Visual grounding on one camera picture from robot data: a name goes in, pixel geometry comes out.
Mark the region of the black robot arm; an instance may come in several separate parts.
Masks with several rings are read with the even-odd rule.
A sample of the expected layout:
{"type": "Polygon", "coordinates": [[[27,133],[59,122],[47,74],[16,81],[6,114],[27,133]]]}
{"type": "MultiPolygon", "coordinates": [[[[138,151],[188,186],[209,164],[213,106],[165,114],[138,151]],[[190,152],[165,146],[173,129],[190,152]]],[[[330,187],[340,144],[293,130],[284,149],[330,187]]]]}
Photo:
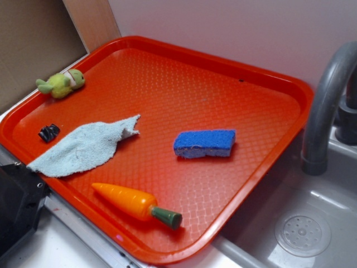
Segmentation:
{"type": "Polygon", "coordinates": [[[37,231],[48,192],[23,163],[1,166],[1,260],[37,231]]]}

